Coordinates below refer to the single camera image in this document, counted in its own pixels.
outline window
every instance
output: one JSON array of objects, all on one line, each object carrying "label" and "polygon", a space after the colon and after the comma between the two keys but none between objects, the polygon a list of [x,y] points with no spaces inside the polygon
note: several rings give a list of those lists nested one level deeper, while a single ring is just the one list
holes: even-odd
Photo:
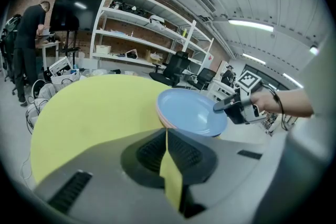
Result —
[{"label": "window", "polygon": [[287,87],[285,87],[284,85],[282,85],[281,83],[276,81],[274,78],[271,78],[269,75],[266,75],[265,73],[255,69],[251,66],[245,65],[243,73],[245,71],[250,71],[253,74],[256,74],[257,76],[262,78],[262,80],[265,84],[271,84],[272,86],[274,86],[279,91],[288,91],[289,90]]}]

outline shelf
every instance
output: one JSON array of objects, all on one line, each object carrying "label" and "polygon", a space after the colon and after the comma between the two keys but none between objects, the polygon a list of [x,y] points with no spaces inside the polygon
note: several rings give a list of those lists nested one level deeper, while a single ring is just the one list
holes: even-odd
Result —
[{"label": "shelf", "polygon": [[[155,1],[155,0],[116,0],[116,1],[123,1],[126,4],[134,5],[136,7],[141,7],[143,10],[158,15],[168,22],[171,22],[175,26],[185,26],[188,25],[189,27],[192,25],[186,18],[181,16],[179,13],[173,11],[172,9],[166,7],[165,5]],[[200,31],[197,27],[195,27],[195,31],[193,31],[192,36],[199,40],[207,40],[211,42],[211,39],[208,38],[202,31]]]},{"label": "shelf", "polygon": [[198,61],[198,60],[196,60],[196,59],[193,59],[193,58],[188,58],[191,62],[194,62],[195,64],[197,64],[197,65],[202,65],[202,62],[201,61]]},{"label": "shelf", "polygon": [[159,49],[159,50],[169,52],[171,54],[175,54],[175,51],[173,51],[173,50],[170,50],[168,48],[165,48],[165,47],[160,46],[160,45],[155,44],[155,43],[151,43],[151,42],[149,42],[147,40],[143,40],[141,38],[131,37],[131,36],[127,36],[125,34],[119,34],[119,33],[114,33],[114,32],[105,31],[105,30],[97,30],[96,33],[97,34],[102,34],[104,36],[110,36],[110,37],[116,37],[116,38],[121,38],[121,39],[125,39],[125,40],[130,40],[130,41],[133,41],[133,42],[137,42],[137,43],[141,43],[141,44],[150,46],[152,48],[156,48],[156,49]]},{"label": "shelf", "polygon": [[[186,28],[187,31],[190,31],[190,25],[184,25],[182,26],[182,29]],[[200,31],[197,27],[195,27],[194,32],[192,34],[193,37],[195,37],[198,40],[206,40],[211,42],[211,39],[209,39],[202,31]]]},{"label": "shelf", "polygon": [[[107,15],[109,19],[119,20],[125,23],[129,23],[129,24],[133,24],[133,25],[137,25],[137,26],[149,29],[167,38],[177,39],[178,42],[181,44],[184,44],[186,40],[185,37],[181,36],[180,34],[176,33],[175,31],[167,27],[164,30],[160,31],[156,26],[150,23],[149,19],[141,17],[139,15],[132,14],[129,12],[124,12],[118,9],[107,8],[107,7],[102,8],[102,11],[103,13],[101,13],[101,16]],[[196,45],[195,43],[191,41],[189,41],[188,47],[193,50],[201,51],[206,54],[206,51],[204,49],[202,49],[201,47],[199,47],[198,45]]]},{"label": "shelf", "polygon": [[[100,57],[100,58],[108,58],[108,59],[113,59],[113,60],[118,60],[118,61],[124,61],[124,62],[132,62],[132,63],[138,63],[140,65],[145,65],[145,66],[150,66],[150,67],[155,67],[155,65],[153,65],[153,63],[146,61],[145,59],[142,58],[138,58],[138,59],[132,59],[132,58],[127,58],[127,57],[118,57],[116,55],[113,54],[98,54],[96,52],[94,52],[92,54],[93,57]],[[166,66],[161,65],[159,67],[159,69],[165,69]],[[183,74],[188,74],[189,71],[184,70]]]}]

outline yellow surface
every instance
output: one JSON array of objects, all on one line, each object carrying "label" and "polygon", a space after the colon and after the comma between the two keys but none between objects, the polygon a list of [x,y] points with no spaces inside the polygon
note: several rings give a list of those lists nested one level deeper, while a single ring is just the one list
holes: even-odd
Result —
[{"label": "yellow surface", "polygon": [[62,89],[34,127],[31,169],[36,182],[91,146],[162,128],[155,102],[169,88],[154,80],[114,74]]},{"label": "yellow surface", "polygon": [[160,176],[164,178],[164,192],[167,199],[178,211],[182,194],[182,174],[169,153],[168,131],[166,131],[166,152],[162,157]]}]

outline black shirt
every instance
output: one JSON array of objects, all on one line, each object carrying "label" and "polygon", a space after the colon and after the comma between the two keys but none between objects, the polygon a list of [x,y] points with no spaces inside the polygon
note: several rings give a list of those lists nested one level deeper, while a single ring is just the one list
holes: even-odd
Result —
[{"label": "black shirt", "polygon": [[230,70],[226,70],[226,72],[222,76],[221,82],[230,86],[230,80],[233,78],[233,73]]},{"label": "black shirt", "polygon": [[28,7],[18,26],[14,48],[35,49],[35,37],[38,25],[43,25],[46,17],[41,5]]}]

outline brick wall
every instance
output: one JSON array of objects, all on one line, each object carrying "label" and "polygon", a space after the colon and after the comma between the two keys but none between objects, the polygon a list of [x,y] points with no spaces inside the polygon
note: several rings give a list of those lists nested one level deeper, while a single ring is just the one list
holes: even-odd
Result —
[{"label": "brick wall", "polygon": [[[12,17],[14,14],[17,14],[17,13],[23,14],[23,12],[28,6],[36,5],[40,3],[41,1],[49,1],[51,4],[50,11],[46,14],[46,20],[45,20],[45,26],[49,26],[51,11],[52,11],[55,0],[12,0],[11,5],[9,7],[9,11],[8,11],[8,18]],[[174,3],[172,0],[156,0],[156,1],[178,12],[179,14],[181,14],[186,19],[192,22],[193,16],[189,14],[188,12],[186,12],[183,8],[178,6],[178,4]],[[169,28],[174,28],[174,26],[172,25],[168,25],[168,24],[166,25]],[[98,27],[102,27],[102,19],[99,21]],[[197,23],[197,27],[201,31],[203,31],[206,35],[211,37],[211,34],[200,23]],[[124,32],[129,35],[133,31],[134,37],[139,37],[139,38],[148,40],[150,42],[164,46],[166,48],[170,48],[172,44],[171,39],[164,37],[160,34],[157,34],[153,31],[150,31],[150,30],[147,30],[147,29],[144,29],[144,28],[132,25],[132,24],[115,21],[115,20],[108,20],[106,23],[105,29],[107,30],[113,29],[113,30]],[[56,34],[61,37],[62,41],[65,41],[66,32],[56,32]],[[69,42],[72,42],[72,37],[73,35],[70,35]],[[97,44],[99,41],[99,35],[96,36],[95,41]],[[81,31],[78,33],[76,46],[79,46],[80,50],[85,53],[86,58],[89,57],[90,42],[91,42],[91,33],[86,33],[86,32],[81,32]],[[149,49],[149,47],[147,46],[143,46],[141,44],[137,44],[137,43],[134,43],[128,40],[106,37],[106,36],[103,37],[102,44],[112,46],[113,52],[126,52],[130,49],[137,49],[138,55],[140,57],[144,57],[146,49]],[[175,47],[175,51],[180,50],[181,48],[182,46],[178,45]],[[168,53],[164,53],[162,51],[155,50],[153,48],[150,48],[150,50],[152,52],[157,51],[158,53],[163,53],[164,58],[167,58],[168,56]],[[52,50],[48,51],[47,53],[54,54]],[[220,62],[222,60],[229,61],[228,55],[225,53],[225,51],[221,48],[221,46],[216,41],[213,43],[210,53],[214,56],[211,69],[215,71],[218,69],[219,65],[221,64]]]}]

